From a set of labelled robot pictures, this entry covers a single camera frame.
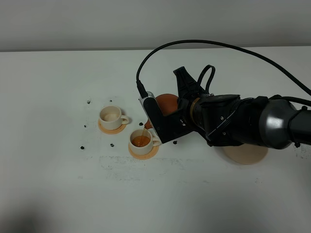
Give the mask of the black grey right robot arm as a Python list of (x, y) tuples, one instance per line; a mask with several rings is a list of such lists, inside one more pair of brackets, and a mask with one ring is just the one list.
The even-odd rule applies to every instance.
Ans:
[(252, 144), (284, 149), (311, 143), (311, 103), (274, 95), (241, 99), (239, 95), (213, 95), (209, 85), (215, 74), (206, 66), (198, 80), (184, 67), (174, 71), (181, 121), (198, 132), (210, 146)]

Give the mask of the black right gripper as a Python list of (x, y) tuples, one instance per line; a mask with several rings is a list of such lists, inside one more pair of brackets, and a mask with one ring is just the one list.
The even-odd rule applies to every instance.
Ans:
[(179, 113), (179, 132), (209, 132), (208, 94), (203, 94), (197, 81), (185, 67), (173, 71), (176, 76)]

